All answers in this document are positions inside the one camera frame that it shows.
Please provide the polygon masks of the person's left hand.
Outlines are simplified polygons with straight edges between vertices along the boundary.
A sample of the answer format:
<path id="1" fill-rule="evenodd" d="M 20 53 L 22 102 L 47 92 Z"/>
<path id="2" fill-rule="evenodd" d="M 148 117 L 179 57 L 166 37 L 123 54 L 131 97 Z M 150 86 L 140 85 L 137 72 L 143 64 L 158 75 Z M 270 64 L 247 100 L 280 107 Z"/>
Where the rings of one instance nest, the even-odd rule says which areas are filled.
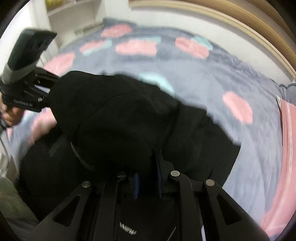
<path id="1" fill-rule="evenodd" d="M 14 126 L 21 122 L 24 110 L 17 107 L 8 107 L 1 101 L 1 117 L 9 125 Z"/>

